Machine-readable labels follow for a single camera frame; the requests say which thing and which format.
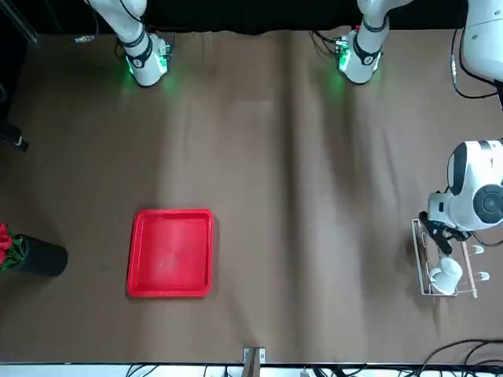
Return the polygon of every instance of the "white mug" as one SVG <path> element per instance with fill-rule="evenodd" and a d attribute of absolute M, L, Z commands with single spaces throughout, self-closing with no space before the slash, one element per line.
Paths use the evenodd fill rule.
<path fill-rule="evenodd" d="M 463 276 L 463 269 L 452 258 L 440 258 L 439 267 L 434 268 L 428 274 L 431 284 L 440 293 L 452 295 L 456 291 L 457 283 Z"/>

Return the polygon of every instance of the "red tray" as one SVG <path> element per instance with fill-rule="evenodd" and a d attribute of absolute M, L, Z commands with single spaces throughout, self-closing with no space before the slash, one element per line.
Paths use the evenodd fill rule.
<path fill-rule="evenodd" d="M 127 274 L 131 297 L 202 297 L 211 289 L 213 214 L 141 210 Z"/>

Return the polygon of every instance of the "flower pot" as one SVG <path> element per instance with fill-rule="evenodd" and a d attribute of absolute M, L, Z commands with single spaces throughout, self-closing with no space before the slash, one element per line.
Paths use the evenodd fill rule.
<path fill-rule="evenodd" d="M 24 234 L 20 236 L 23 238 L 25 258 L 12 267 L 13 270 L 46 276 L 58 276 L 64 271 L 68 252 L 63 247 Z"/>

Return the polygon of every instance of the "brown tablecloth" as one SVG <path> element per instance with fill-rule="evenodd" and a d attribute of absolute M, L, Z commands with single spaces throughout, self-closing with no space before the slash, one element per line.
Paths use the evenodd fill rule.
<path fill-rule="evenodd" d="M 30 149 L 0 151 L 0 220 L 70 262 L 53 280 L 0 276 L 0 358 L 234 362 L 258 345 L 270 362 L 413 362 L 503 335 L 501 248 L 476 260 L 491 274 L 477 300 L 421 297 L 410 254 L 409 222 L 445 188 L 451 151 L 502 131 L 496 98 L 453 91 L 451 35 L 393 31 L 365 86 L 306 32 L 177 35 L 149 89 L 111 35 L 42 36 L 10 114 Z M 125 295 L 133 216 L 165 207 L 215 213 L 204 299 Z"/>

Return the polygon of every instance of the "dish rack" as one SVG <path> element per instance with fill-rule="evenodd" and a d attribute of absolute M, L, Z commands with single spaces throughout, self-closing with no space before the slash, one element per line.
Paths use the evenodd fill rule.
<path fill-rule="evenodd" d="M 481 281 L 487 281 L 490 279 L 489 273 L 485 271 L 480 271 L 474 273 L 472 271 L 472 264 L 470 262 L 470 258 L 481 255 L 484 253 L 484 248 L 479 245 L 472 246 L 474 251 L 470 254 L 468 253 L 468 247 L 466 243 L 460 242 L 461 248 L 463 250 L 463 258 L 465 265 L 465 272 L 468 274 L 467 280 L 462 280 L 457 284 L 456 290 L 451 295 L 444 295 L 443 293 L 437 291 L 431 281 L 429 279 L 429 273 L 431 269 L 431 261 L 428 259 L 428 255 L 426 253 L 426 239 L 428 236 L 428 232 L 424 230 L 423 225 L 420 223 L 418 218 L 414 218 L 410 222 L 410 226 L 412 229 L 412 238 L 414 244 L 414 251 L 416 254 L 416 264 L 417 264 L 417 277 L 419 279 L 419 286 L 422 295 L 427 296 L 458 296 L 465 293 L 472 294 L 473 298 L 477 298 L 477 287 L 475 283 Z M 437 248 L 439 253 L 439 257 L 442 255 L 442 252 Z"/>

